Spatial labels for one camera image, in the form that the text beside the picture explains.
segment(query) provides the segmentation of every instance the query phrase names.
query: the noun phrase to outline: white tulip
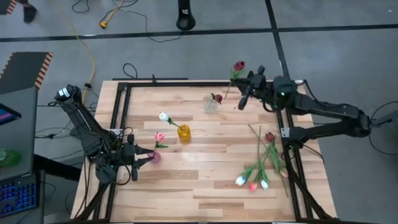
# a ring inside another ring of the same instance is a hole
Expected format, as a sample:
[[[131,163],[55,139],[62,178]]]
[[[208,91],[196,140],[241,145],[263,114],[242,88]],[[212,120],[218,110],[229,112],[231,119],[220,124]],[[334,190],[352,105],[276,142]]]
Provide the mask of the white tulip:
[[[260,181],[261,187],[266,191],[268,190],[268,184],[265,180]]]
[[[246,178],[244,178],[244,177],[238,177],[235,180],[235,184],[238,186],[242,186],[242,185],[244,185],[244,183],[246,183]]]
[[[165,113],[160,113],[159,118],[161,121],[169,121],[169,116]]]

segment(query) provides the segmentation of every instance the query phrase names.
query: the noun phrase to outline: yellow cable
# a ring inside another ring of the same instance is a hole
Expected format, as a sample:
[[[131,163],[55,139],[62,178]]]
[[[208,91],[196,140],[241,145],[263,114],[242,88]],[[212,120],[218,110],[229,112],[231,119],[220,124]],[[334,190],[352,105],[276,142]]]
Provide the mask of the yellow cable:
[[[108,22],[112,19],[113,14],[114,14],[117,10],[119,10],[119,8],[123,5],[123,1],[124,1],[124,0],[121,0],[121,1],[120,1],[119,6],[116,7],[116,9],[114,9],[114,11],[111,13],[111,15],[110,15],[104,22],[100,22],[100,23],[99,23],[99,25],[100,25],[103,29],[105,29],[105,28],[107,27],[107,24],[108,24]]]
[[[65,13],[63,13],[62,8],[58,5],[58,3],[57,3],[55,0],[52,0],[52,1],[55,3],[56,7],[57,7],[58,10],[61,12],[62,16],[69,22],[70,27],[72,28],[73,32],[75,33],[76,39],[78,39],[78,40],[87,48],[88,52],[90,53],[91,62],[92,62],[92,64],[93,64],[93,68],[92,68],[92,72],[91,72],[91,77],[90,77],[90,79],[88,80],[88,83],[90,84],[90,83],[91,83],[91,80],[92,80],[93,77],[95,76],[95,60],[94,60],[94,55],[93,55],[92,51],[90,50],[90,48],[87,46],[87,44],[79,38],[79,35],[77,34],[77,31],[76,31],[76,29],[75,29],[75,26],[73,25],[72,21],[65,15]],[[81,102],[82,102],[82,103],[85,102],[86,92],[87,92],[87,87],[86,87],[86,89],[85,89],[85,91],[84,91],[84,93],[83,93],[83,98],[81,99]]]

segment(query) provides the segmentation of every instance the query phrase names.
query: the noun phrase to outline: wooden table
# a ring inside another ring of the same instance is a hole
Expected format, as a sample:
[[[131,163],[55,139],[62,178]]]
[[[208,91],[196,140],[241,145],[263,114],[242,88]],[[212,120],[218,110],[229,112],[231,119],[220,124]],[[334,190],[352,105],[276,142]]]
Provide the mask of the wooden table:
[[[104,82],[101,89],[95,118],[104,128],[109,128],[111,122],[117,85],[118,82]],[[218,106],[217,114],[205,114],[206,96],[209,93],[224,96],[226,90],[227,87],[217,86],[132,88],[126,127],[134,129],[136,143],[146,148],[154,147],[157,131],[163,132],[165,140],[162,143],[169,145],[169,148],[158,149],[162,155],[160,164],[144,165],[139,171],[137,182],[116,186],[112,222],[294,220],[289,183],[287,179],[283,180],[287,196],[282,178],[273,171],[270,160],[266,161],[266,172],[270,180],[268,191],[259,187],[251,193],[249,184],[242,187],[234,184],[239,174],[257,158],[257,137],[248,124],[257,133],[261,126],[262,138],[268,131],[279,134],[279,128],[276,115],[264,111],[261,103],[255,99],[248,101],[244,111],[238,110],[241,93],[235,87],[231,88],[227,99]],[[121,97],[118,122],[123,101],[124,95]],[[192,140],[189,144],[179,141],[175,126],[159,120],[160,112],[167,112],[177,124],[190,126]],[[310,115],[293,118],[296,126],[313,126]],[[309,141],[307,145],[320,151],[317,141]],[[278,137],[277,148],[281,153],[282,146]],[[325,211],[335,217],[322,160],[306,149],[301,149],[300,153],[309,191]],[[91,167],[89,200],[98,188],[93,170],[94,167]],[[84,175],[80,178],[72,217],[84,196]],[[127,178],[127,170],[121,167],[118,182],[124,182]],[[302,194],[299,189],[297,192],[302,216],[305,216]],[[105,214],[106,199],[103,199],[100,218]]]

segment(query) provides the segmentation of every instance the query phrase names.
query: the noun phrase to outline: orange and black stripe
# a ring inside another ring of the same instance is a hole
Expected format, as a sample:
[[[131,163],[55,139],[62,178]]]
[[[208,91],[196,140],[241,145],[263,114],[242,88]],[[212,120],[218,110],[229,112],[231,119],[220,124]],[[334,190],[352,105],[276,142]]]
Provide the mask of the orange and black stripe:
[[[3,76],[4,71],[7,69],[8,63],[10,63],[10,61],[11,61],[11,59],[12,59],[12,56],[14,56],[14,53],[12,53],[12,54],[10,55],[10,58],[8,59],[8,61],[7,61],[7,63],[6,63],[6,66],[5,66],[4,69],[1,71],[0,78]]]
[[[8,9],[7,9],[7,15],[10,15],[12,12],[14,12],[16,4],[17,4],[17,0],[11,0],[10,5],[8,6]]]
[[[40,69],[39,75],[37,76],[36,82],[35,82],[35,86],[36,86],[37,88],[39,88],[39,89],[40,89],[40,87],[41,87],[42,84],[43,84],[44,76],[45,76],[45,74],[47,73],[47,69],[49,69],[50,62],[51,62],[51,60],[52,60],[53,55],[54,55],[53,52],[49,52],[49,53],[45,56],[45,59],[44,59],[42,68]]]

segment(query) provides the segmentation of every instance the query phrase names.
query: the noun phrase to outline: keyboard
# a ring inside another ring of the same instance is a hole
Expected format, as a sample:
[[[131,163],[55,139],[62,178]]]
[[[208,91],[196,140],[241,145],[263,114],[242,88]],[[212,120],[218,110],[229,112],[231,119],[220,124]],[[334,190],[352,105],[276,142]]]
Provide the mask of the keyboard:
[[[0,182],[0,218],[36,208],[39,186],[35,174]]]

